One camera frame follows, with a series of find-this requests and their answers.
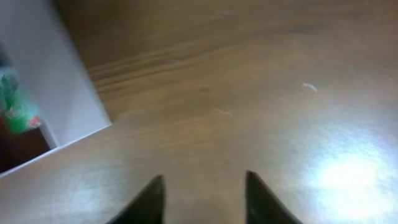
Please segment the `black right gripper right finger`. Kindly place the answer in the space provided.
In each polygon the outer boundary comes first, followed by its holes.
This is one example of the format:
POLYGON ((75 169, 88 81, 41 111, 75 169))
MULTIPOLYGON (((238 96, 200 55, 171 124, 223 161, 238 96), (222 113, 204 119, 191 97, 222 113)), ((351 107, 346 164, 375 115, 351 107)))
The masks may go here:
POLYGON ((246 224, 302 224, 251 170, 245 178, 246 224))

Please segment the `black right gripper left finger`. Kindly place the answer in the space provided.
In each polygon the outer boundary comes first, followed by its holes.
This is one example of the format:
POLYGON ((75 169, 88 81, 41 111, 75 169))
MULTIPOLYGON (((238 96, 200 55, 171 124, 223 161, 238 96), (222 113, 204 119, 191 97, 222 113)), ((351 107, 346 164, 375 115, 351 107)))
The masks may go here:
POLYGON ((107 224, 163 224, 164 212, 164 176, 157 175, 107 224))

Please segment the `green soap packet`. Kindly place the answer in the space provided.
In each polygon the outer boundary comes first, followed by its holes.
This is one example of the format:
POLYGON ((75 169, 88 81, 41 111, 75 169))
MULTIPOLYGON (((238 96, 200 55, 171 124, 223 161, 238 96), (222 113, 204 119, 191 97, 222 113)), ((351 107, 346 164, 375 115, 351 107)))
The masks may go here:
POLYGON ((1 114, 10 132, 16 134, 42 124, 36 107, 20 84, 17 72, 11 67, 1 67, 1 114))

